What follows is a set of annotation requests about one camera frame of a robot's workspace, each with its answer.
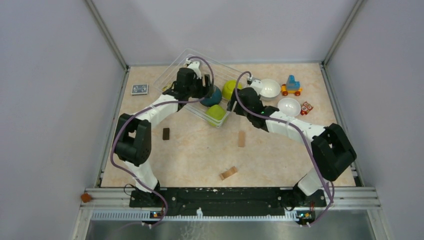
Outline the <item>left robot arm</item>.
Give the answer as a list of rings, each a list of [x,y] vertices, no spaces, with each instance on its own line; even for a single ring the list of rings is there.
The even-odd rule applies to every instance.
[[[135,178],[142,190],[141,200],[149,207],[160,202],[155,190],[158,179],[148,162],[152,151],[152,128],[177,113],[185,105],[210,97],[214,90],[215,75],[202,74],[198,62],[181,67],[171,83],[156,101],[133,114],[122,114],[117,122],[110,157],[117,155],[126,164],[125,172]]]

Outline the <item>white bowl with blue rim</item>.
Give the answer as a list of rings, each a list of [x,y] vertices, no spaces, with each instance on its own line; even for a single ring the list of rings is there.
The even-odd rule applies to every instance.
[[[262,79],[262,90],[260,92],[260,98],[265,101],[271,101],[275,99],[281,92],[281,86],[278,82],[273,79]]]

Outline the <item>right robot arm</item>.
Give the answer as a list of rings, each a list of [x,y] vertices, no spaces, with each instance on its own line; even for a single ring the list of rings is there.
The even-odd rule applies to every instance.
[[[304,144],[312,161],[312,169],[293,188],[293,200],[299,206],[307,206],[314,193],[333,182],[357,159],[343,128],[332,123],[316,125],[291,117],[274,106],[263,105],[260,99],[262,84],[259,80],[249,81],[242,88],[234,81],[227,110],[244,116],[257,129],[280,134]]]

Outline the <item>round lime green bowl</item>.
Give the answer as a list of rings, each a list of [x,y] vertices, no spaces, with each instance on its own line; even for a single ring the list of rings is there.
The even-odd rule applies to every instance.
[[[222,87],[222,97],[226,100],[230,100],[233,94],[233,91],[236,87],[237,81],[235,79],[228,80],[225,82],[225,84]]]

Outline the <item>white wire dish rack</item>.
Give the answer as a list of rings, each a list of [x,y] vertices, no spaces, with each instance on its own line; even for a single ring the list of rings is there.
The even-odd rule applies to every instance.
[[[203,55],[198,51],[187,48],[153,82],[152,86],[162,93],[162,88],[164,86],[176,80],[177,72],[179,68],[182,68],[186,65],[187,58],[193,56],[201,57],[209,63],[214,74],[214,86],[220,88],[220,90],[222,90],[225,82],[229,80],[236,80],[242,73],[241,71],[228,65],[225,65],[219,61],[216,61],[206,55]],[[228,102],[228,100],[223,98],[219,105],[225,110],[227,110]],[[208,110],[208,107],[201,105],[199,102],[187,104],[183,107],[183,109],[191,112],[194,116],[206,121],[206,111]],[[228,112],[224,123],[229,118],[229,114],[230,113]]]

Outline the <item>white ceramic bowl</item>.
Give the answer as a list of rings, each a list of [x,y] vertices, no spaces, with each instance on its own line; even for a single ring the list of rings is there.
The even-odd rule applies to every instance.
[[[300,103],[290,97],[285,97],[279,100],[277,108],[290,117],[296,117],[301,113]]]

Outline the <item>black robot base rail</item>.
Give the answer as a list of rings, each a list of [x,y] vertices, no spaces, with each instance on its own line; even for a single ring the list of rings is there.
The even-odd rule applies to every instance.
[[[291,187],[161,187],[157,193],[133,190],[129,207],[163,210],[167,217],[265,217],[327,206],[323,190],[306,196]]]

